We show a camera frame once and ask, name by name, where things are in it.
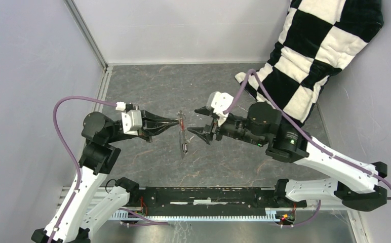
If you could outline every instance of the gray floor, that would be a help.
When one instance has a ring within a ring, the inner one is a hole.
[[[176,117],[182,109],[187,126],[204,126],[210,118],[193,112],[206,104],[213,91],[234,95],[239,85],[234,75],[263,64],[191,64],[116,66],[110,79],[107,101],[139,104],[152,113]],[[246,93],[233,111],[245,115],[254,100]],[[103,113],[120,114],[109,107]],[[304,129],[327,142],[315,109]],[[223,138],[209,146],[194,137],[184,160],[179,152],[179,130],[174,127],[152,143],[130,140],[114,144],[122,149],[110,178],[128,177],[141,186],[273,186],[281,178],[309,180],[325,175],[306,167],[277,162],[263,148]],[[312,212],[298,212],[302,221]],[[106,222],[93,242],[196,243],[196,242],[355,242],[346,212],[322,211],[310,224],[280,230],[268,222],[171,222],[171,226],[127,229],[117,221]]]
[[[115,66],[106,100],[132,102],[141,109],[170,118],[182,109],[187,126],[201,127],[211,120],[193,110],[203,107],[214,91],[234,96],[240,87],[234,75],[261,66],[261,63]],[[253,102],[244,93],[232,113],[244,116]],[[103,113],[113,119],[120,118],[109,107]],[[304,129],[327,143],[317,109]],[[312,169],[275,161],[264,154],[263,148],[226,137],[210,146],[193,137],[189,154],[182,160],[177,126],[154,137],[152,143],[133,139],[114,146],[122,152],[109,177],[125,176],[141,186],[273,186],[281,178],[324,178]]]

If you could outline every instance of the metal frame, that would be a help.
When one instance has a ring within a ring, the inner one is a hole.
[[[106,70],[108,68],[108,64],[107,64],[106,60],[104,59],[103,55],[101,54],[100,49],[97,46],[96,42],[94,41],[94,38],[91,35],[90,30],[87,27],[87,24],[85,23],[84,19],[82,18],[81,13],[77,9],[77,6],[76,6],[74,0],[64,0],[64,3],[66,4],[67,8],[69,9],[70,13],[72,14],[76,24],[78,25],[79,29],[82,32],[82,35],[84,36],[85,40],[87,40],[88,44],[90,45],[91,50],[93,50],[97,61],[103,67],[103,69]]]
[[[349,216],[352,232],[354,232],[355,240],[357,241],[357,243],[371,242],[367,236],[360,212],[355,210],[348,210],[347,214]]]
[[[105,70],[103,78],[100,82],[99,93],[97,94],[96,99],[102,101],[106,99],[107,88],[109,87],[110,77],[112,76],[112,70],[113,70],[113,66],[109,66]],[[97,103],[94,105],[93,111],[101,112],[102,110],[103,110],[103,105]]]

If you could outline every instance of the white arm segment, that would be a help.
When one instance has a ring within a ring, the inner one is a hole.
[[[292,201],[302,200],[339,200],[334,195],[338,181],[329,178],[313,181],[289,180],[285,188],[286,197]]]
[[[225,120],[227,120],[228,113],[224,114],[224,111],[230,107],[233,102],[233,96],[228,93],[213,92],[210,94],[206,107],[212,109],[214,114],[219,116],[218,126],[220,127]]]
[[[79,187],[79,191],[76,193],[70,207],[67,209],[66,214],[64,215],[59,229],[54,229],[54,225],[56,224],[58,217],[63,211],[65,205],[70,199],[74,188],[76,186],[76,179],[73,180],[72,186],[70,187],[69,193],[64,198],[64,201],[60,207],[60,209],[55,214],[54,218],[51,222],[45,227],[47,231],[47,236],[51,236],[51,232],[56,230],[57,232],[54,235],[53,240],[62,239],[63,242],[69,242],[75,240],[79,227],[82,222],[82,218],[87,213],[87,207],[93,199],[94,194],[97,189],[100,187],[100,184],[106,179],[107,174],[97,174],[93,175],[93,170],[82,167],[82,179]]]
[[[82,229],[89,228],[89,238],[122,206],[126,205],[130,194],[122,187],[115,186],[110,193],[93,209],[85,214],[81,224]]]
[[[312,137],[313,141],[317,144],[323,146],[328,151],[332,152],[335,156],[340,156],[342,158],[345,158],[355,165],[358,165],[360,167],[363,167],[369,171],[371,171],[373,174],[377,175],[378,172],[376,171],[376,167],[374,165],[366,164],[363,162],[359,162],[355,159],[352,159],[348,156],[345,156],[326,145],[322,144],[320,141],[318,141],[316,138]],[[371,193],[374,192],[374,186],[377,185],[377,179],[374,177],[371,177],[364,172],[355,169],[343,162],[340,162],[336,160],[335,158],[330,158],[325,153],[322,153],[319,149],[315,148],[312,144],[307,143],[307,149],[306,152],[309,153],[309,157],[302,158],[300,160],[297,160],[294,162],[297,165],[306,166],[309,168],[312,168],[314,170],[317,170],[321,173],[324,173],[327,176],[330,176],[334,178],[336,181],[339,181],[349,187],[350,190],[356,192],[356,193]],[[322,183],[323,180],[318,180],[319,185],[317,187],[321,188],[325,185],[325,183]]]

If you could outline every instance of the white connector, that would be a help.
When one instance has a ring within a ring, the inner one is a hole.
[[[117,102],[115,110],[125,111],[126,110],[125,102]]]
[[[233,102],[233,96],[228,93],[213,92],[210,94],[208,103],[206,106],[209,109],[213,109],[213,113],[219,116],[218,126],[220,127],[227,120],[228,113],[224,114],[224,111],[227,110],[231,103]]]

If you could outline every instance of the checkered cushion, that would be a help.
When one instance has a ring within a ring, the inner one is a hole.
[[[257,73],[301,126],[330,76],[346,68],[383,26],[381,0],[291,0],[279,41]],[[241,83],[245,73],[236,75]],[[255,77],[246,91],[266,101]]]

